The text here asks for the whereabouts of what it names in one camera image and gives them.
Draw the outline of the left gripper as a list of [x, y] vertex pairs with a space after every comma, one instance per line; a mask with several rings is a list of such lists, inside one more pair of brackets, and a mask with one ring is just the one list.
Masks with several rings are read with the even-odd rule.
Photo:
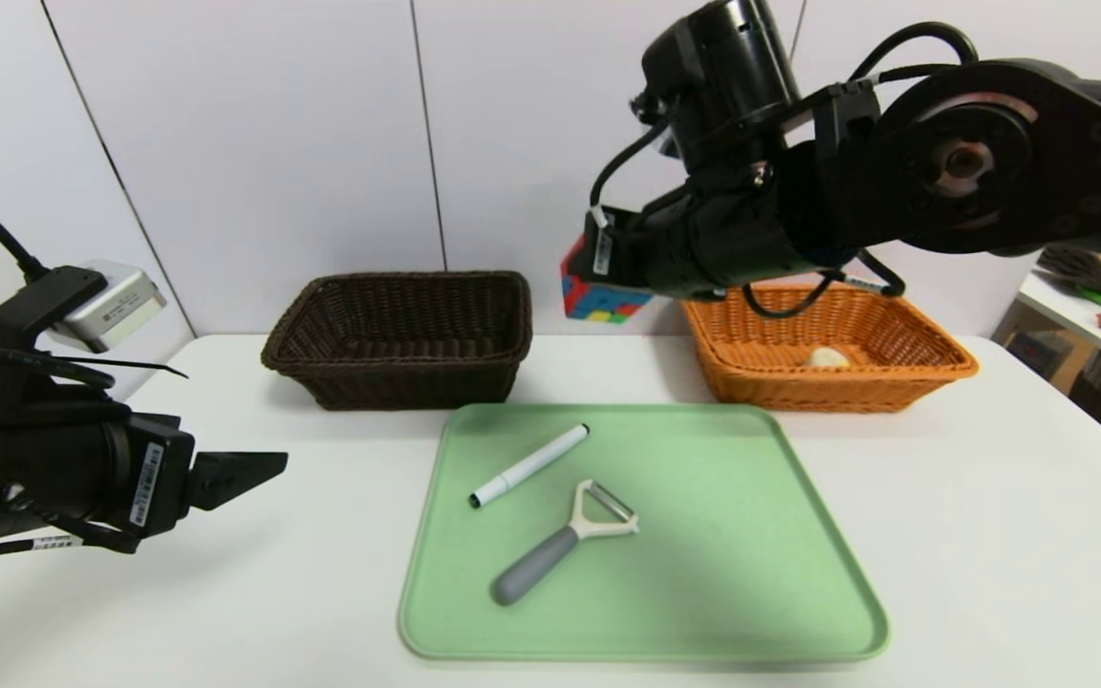
[[179, 423], [145, 413], [110, 423], [92, 458], [31, 487], [31, 515], [80, 540], [144, 540], [174, 528], [188, 506], [211, 512], [287, 470], [287, 452], [200, 452], [192, 465], [195, 437]]

